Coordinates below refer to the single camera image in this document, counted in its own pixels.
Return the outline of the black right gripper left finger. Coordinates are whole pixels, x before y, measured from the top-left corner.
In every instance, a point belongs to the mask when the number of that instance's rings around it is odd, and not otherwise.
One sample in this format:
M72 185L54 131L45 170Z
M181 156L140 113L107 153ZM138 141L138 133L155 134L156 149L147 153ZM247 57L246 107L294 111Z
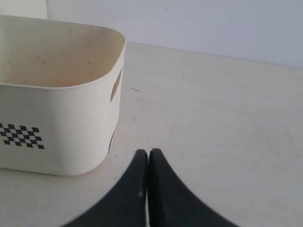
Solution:
M148 155L139 149L111 190L66 227L145 227Z

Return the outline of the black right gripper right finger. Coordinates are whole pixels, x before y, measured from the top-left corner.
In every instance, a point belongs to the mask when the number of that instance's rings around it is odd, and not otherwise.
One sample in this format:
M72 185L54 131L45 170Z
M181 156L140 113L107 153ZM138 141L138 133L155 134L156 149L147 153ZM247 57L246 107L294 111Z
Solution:
M150 151L148 212L151 227L235 227L195 196L159 148Z

